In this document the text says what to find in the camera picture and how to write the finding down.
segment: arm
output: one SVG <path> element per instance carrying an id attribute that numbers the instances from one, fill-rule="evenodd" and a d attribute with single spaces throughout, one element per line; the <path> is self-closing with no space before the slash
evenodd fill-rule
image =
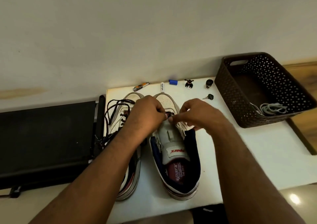
<path id="1" fill-rule="evenodd" d="M 305 223 L 265 175 L 233 125 L 199 99 L 184 103 L 169 118 L 187 122 L 212 136 L 221 193 L 230 223 Z"/>
<path id="2" fill-rule="evenodd" d="M 138 100 L 113 141 L 30 224 L 106 223 L 130 158 L 166 115 L 151 96 Z"/>

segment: figurine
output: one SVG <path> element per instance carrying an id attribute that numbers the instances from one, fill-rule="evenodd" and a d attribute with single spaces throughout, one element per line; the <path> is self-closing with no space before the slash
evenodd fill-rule
<path id="1" fill-rule="evenodd" d="M 193 84 L 192 84 L 193 80 L 187 80 L 187 79 L 185 79 L 185 80 L 187 81 L 187 83 L 185 84 L 185 87 L 192 88 L 193 87 Z"/>
<path id="2" fill-rule="evenodd" d="M 206 88 L 209 89 L 209 87 L 213 84 L 213 80 L 207 80 L 206 81 Z"/>

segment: wooden panel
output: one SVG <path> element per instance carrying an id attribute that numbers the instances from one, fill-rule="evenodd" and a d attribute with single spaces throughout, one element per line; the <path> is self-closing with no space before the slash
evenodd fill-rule
<path id="1" fill-rule="evenodd" d="M 284 65 L 284 67 L 317 99 L 317 62 Z M 291 118 L 290 126 L 304 145 L 317 154 L 317 109 L 306 111 Z"/>

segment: shoe tongue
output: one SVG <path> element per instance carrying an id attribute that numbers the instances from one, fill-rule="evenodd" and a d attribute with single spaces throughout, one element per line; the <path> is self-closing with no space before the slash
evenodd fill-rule
<path id="1" fill-rule="evenodd" d="M 162 145 L 162 163 L 167 165 L 175 159 L 190 161 L 184 146 L 184 140 L 179 130 L 168 120 L 164 121 L 158 129 L 158 136 Z"/>

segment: brown plastic basket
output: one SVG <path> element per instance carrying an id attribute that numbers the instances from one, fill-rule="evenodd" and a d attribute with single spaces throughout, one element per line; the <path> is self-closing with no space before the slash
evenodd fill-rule
<path id="1" fill-rule="evenodd" d="M 242 60 L 246 63 L 231 65 Z M 280 122 L 317 106 L 307 90 L 264 52 L 223 57 L 215 84 L 242 128 Z M 252 105 L 277 102 L 287 106 L 285 114 L 262 116 Z"/>

